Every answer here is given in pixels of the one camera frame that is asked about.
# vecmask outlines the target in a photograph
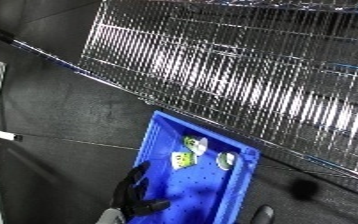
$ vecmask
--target gloved hand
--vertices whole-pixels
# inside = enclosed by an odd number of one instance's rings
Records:
[[[134,216],[150,215],[170,206],[170,202],[164,199],[143,200],[149,185],[144,174],[149,167],[150,162],[144,162],[133,168],[114,191],[110,206],[120,210],[127,222]]]

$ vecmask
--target perforated bin bottom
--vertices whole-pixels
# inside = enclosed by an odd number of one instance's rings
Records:
[[[195,166],[174,170],[172,152],[189,152],[183,137],[208,139],[208,150]],[[231,170],[216,163],[220,152],[236,152]],[[171,207],[130,223],[233,223],[259,159],[258,150],[167,114],[155,112],[135,165],[151,161],[147,199],[164,198]]]

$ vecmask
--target wire grid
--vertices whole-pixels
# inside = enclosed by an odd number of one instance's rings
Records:
[[[356,1],[107,0],[80,65],[358,173]]]

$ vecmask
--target wire shelf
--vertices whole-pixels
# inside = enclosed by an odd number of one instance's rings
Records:
[[[358,2],[104,1],[80,66],[358,175]]]

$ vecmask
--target black object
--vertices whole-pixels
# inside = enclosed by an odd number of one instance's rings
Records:
[[[251,224],[273,224],[274,210],[268,205],[263,205],[255,212]]]
[[[9,32],[0,29],[0,40],[7,43],[12,44],[15,39],[15,36]]]
[[[164,199],[143,200],[149,185],[149,179],[143,178],[143,175],[149,167],[150,162],[146,161],[132,169],[114,191],[110,206],[121,210],[127,221],[134,216],[145,216],[162,211],[171,205]]]

